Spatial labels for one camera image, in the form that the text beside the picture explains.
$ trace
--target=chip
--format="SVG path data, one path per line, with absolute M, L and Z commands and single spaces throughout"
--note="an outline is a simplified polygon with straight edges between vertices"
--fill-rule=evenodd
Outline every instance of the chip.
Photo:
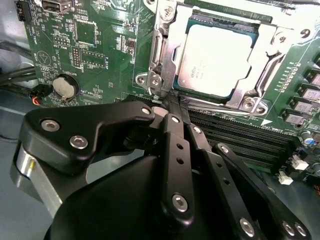
M 191 26 L 178 85 L 204 94 L 228 97 L 238 80 L 248 75 L 252 43 L 250 36 L 232 30 L 197 24 Z

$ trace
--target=screw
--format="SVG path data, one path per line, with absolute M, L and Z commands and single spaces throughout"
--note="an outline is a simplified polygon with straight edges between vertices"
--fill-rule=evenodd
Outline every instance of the screw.
M 252 227 L 252 225 L 250 224 L 250 222 L 248 222 L 245 218 L 241 218 L 240 219 L 240 226 L 242 228 L 242 230 L 249 236 L 249 237 L 253 237 L 255 235 L 255 230 Z
M 299 223 L 296 222 L 294 226 L 302 236 L 307 236 L 306 231 L 302 228 L 302 226 L 300 226 Z
M 142 112 L 144 112 L 145 114 L 151 114 L 149 109 L 146 109 L 145 107 L 142 108 Z
M 87 139 L 79 135 L 71 137 L 69 142 L 70 142 L 70 145 L 75 149 L 85 149 L 88 146 Z
M 263 114 L 265 111 L 266 111 L 266 109 L 263 108 L 263 107 L 259 107 L 259 108 L 256 110 L 256 112 L 257 112 L 258 114 Z
M 152 83 L 157 86 L 159 85 L 159 80 L 155 78 L 153 79 Z
M 198 128 L 197 126 L 194 126 L 194 127 L 193 127 L 193 130 L 195 130 L 195 132 L 196 132 L 197 134 L 200 134 L 200 133 L 201 133 L 200 128 Z
M 256 104 L 256 102 L 251 99 L 251 98 L 246 98 L 243 102 L 242 102 L 242 106 L 245 108 L 245 109 L 252 109 L 253 106 Z
M 226 148 L 225 146 L 221 147 L 222 151 L 224 151 L 226 154 L 229 152 L 228 148 Z
M 311 31 L 309 29 L 303 29 L 300 32 L 301 38 L 306 39 L 307 37 L 310 36 Z
M 273 44 L 283 44 L 287 40 L 287 37 L 283 31 L 278 32 L 274 37 L 273 37 Z
M 160 17 L 162 20 L 169 22 L 175 17 L 175 11 L 171 6 L 166 6 L 162 11 L 160 11 Z
M 280 43 L 284 43 L 286 39 L 287 39 L 287 38 L 286 38 L 285 36 L 280 37 L 280 38 L 279 38 Z
M 145 80 L 142 78 L 142 77 L 138 77 L 138 79 L 136 80 L 136 82 L 138 84 L 144 84 L 145 83 Z
M 179 121 L 179 119 L 178 119 L 178 118 L 176 118 L 175 116 L 173 116 L 171 119 L 172 119 L 172 121 L 174 121 L 175 123 L 180 122 L 180 121 Z
M 285 221 L 282 222 L 282 226 L 284 228 L 284 230 L 286 230 L 286 232 L 290 235 L 290 236 L 294 236 L 295 235 L 295 231 L 293 230 L 293 228 Z
M 47 119 L 41 122 L 41 127 L 48 132 L 56 132 L 60 129 L 59 123 L 52 119 Z
M 172 204 L 179 212 L 184 213 L 188 210 L 187 200 L 179 194 L 172 196 Z

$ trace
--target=cable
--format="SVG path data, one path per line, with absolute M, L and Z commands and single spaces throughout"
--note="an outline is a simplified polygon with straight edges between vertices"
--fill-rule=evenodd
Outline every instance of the cable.
M 0 86 L 14 84 L 14 83 L 21 83 L 21 82 L 26 82 L 26 81 L 35 80 L 35 79 L 37 79 L 36 74 L 31 73 L 31 74 L 13 77 L 13 78 L 5 80 L 5 81 L 1 81 Z
M 6 80 L 11 79 L 13 77 L 19 77 L 19 76 L 24 75 L 24 74 L 32 74 L 32 73 L 35 73 L 35 72 L 36 72 L 36 70 L 35 70 L 34 66 L 21 68 L 21 69 L 18 69 L 18 70 L 14 70 L 14 71 L 11 71 L 11 72 L 8 72 L 8 73 L 1 74 L 0 75 L 0 82 L 6 81 Z
M 37 96 L 32 97 L 32 103 L 37 106 L 41 105 Z
M 9 52 L 17 53 L 21 55 L 22 57 L 25 57 L 26 59 L 33 60 L 33 55 L 30 50 L 25 49 L 21 46 L 18 46 L 14 43 L 8 42 L 8 41 L 2 41 L 0 42 L 0 49 L 6 50 Z
M 2 136 L 2 135 L 0 134 L 0 141 L 7 142 L 7 143 L 17 143 L 17 142 L 18 142 L 18 139 L 8 138 L 8 137 Z

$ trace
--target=motherboard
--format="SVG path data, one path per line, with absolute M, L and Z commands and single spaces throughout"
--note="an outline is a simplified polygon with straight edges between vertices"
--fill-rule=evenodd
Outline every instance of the motherboard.
M 206 118 L 203 124 L 214 117 L 299 137 L 319 158 L 320 6 L 267 0 L 16 5 L 38 81 L 54 89 L 44 105 L 108 104 L 128 96 L 160 104 L 174 90 Z

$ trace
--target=black metal arm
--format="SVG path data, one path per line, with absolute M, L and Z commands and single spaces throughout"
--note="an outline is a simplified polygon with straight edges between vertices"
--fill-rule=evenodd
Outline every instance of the black metal arm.
M 14 164 L 54 217 L 48 239 L 311 239 L 228 146 L 212 152 L 174 96 L 166 108 L 135 101 L 25 116 Z M 145 156 L 87 184 L 90 163 L 136 148 Z

